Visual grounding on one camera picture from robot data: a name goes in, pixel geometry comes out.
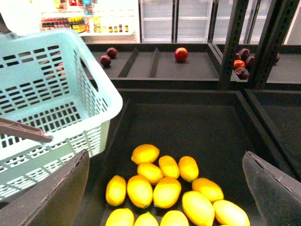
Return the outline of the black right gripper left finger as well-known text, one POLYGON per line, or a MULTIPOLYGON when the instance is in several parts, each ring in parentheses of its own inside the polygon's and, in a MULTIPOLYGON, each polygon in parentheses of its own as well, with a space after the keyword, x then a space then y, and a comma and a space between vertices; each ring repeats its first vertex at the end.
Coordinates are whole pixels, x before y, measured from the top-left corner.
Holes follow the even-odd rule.
POLYGON ((2 226, 72 226, 89 173, 82 150, 49 177, 0 210, 2 226))

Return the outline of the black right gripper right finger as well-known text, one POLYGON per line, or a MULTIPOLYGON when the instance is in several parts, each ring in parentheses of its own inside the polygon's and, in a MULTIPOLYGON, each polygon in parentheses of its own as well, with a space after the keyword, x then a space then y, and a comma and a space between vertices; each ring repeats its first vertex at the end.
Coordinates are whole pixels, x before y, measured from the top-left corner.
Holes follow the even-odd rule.
POLYGON ((245 153, 242 165, 264 224, 299 226, 301 183, 252 152, 245 153))

